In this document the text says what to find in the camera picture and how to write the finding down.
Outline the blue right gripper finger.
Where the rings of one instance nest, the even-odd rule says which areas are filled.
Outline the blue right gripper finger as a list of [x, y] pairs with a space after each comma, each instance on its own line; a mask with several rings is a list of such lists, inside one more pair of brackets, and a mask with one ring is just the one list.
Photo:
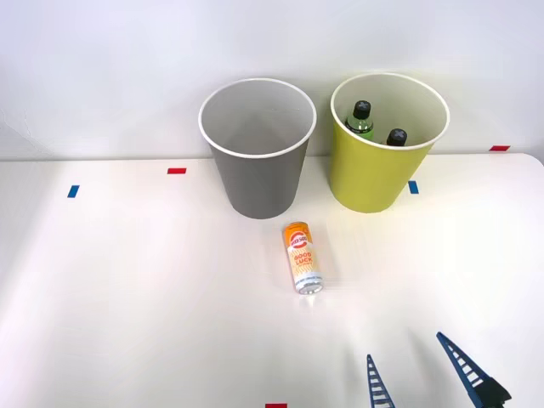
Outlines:
[[511, 394], [495, 378], [481, 369], [445, 334], [438, 331], [436, 337], [476, 408], [502, 408], [512, 399]]
[[366, 370], [371, 408], [394, 408], [394, 402], [370, 354], [366, 356]]

